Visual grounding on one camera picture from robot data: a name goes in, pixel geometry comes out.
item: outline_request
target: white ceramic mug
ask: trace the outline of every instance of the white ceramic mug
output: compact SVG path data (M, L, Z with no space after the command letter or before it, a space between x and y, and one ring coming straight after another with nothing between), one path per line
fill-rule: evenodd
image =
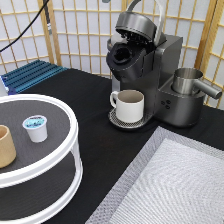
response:
M136 90L114 91L110 95L110 103L116 108L116 116L126 123L134 123L142 119L144 112L144 95Z

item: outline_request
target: black countertop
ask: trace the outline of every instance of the black countertop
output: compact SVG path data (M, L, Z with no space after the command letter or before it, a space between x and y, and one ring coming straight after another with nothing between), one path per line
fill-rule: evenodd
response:
M24 91L67 103L79 123L83 179L71 202L47 224L82 224L95 211L158 126L224 150L224 111L203 107L200 121L179 129L152 119L135 132L114 128L108 120L111 80L75 69Z

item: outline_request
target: shoji screen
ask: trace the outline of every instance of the shoji screen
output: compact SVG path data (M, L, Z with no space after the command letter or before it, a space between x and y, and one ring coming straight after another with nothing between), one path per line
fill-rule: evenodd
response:
M224 0L219 0L216 6L201 70L204 81L224 92ZM220 100L208 97L206 104L224 109L224 97Z
M216 1L161 0L161 2L166 9L163 32L183 37L179 67L194 67L208 8L210 7L210 10L212 10ZM154 0L142 0L137 4L134 11L146 15L155 24L158 24L159 9ZM212 13L208 15L209 18L206 20L206 26L209 26L211 23L209 19L211 20Z
M0 1L0 49L21 34L42 4L41 0ZM0 54L0 75L36 59L54 62L46 27L44 15L38 17L18 42Z
M52 0L48 5L58 64L110 75L107 40L114 33L122 0Z

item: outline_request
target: power cord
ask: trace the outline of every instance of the power cord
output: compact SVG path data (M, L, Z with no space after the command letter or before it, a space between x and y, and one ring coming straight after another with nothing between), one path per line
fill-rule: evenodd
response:
M32 24L35 22L35 20L37 19L37 17L40 15L40 13L42 12L42 10L44 9L44 7L47 5L47 3L49 2L50 0L47 0L43 6L41 7L40 11L37 13L37 15L34 17L34 19L32 20L32 22L27 26L27 28L12 42L10 43L9 45L7 45L6 47L2 48L0 50L0 53L4 50L6 50L8 47L12 46L14 43L16 43L22 36L24 33L26 33L26 31L32 26Z

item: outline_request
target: tan cup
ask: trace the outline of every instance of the tan cup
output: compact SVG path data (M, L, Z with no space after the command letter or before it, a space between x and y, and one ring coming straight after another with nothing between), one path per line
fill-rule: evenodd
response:
M16 150L8 127L0 125L0 168L16 158Z

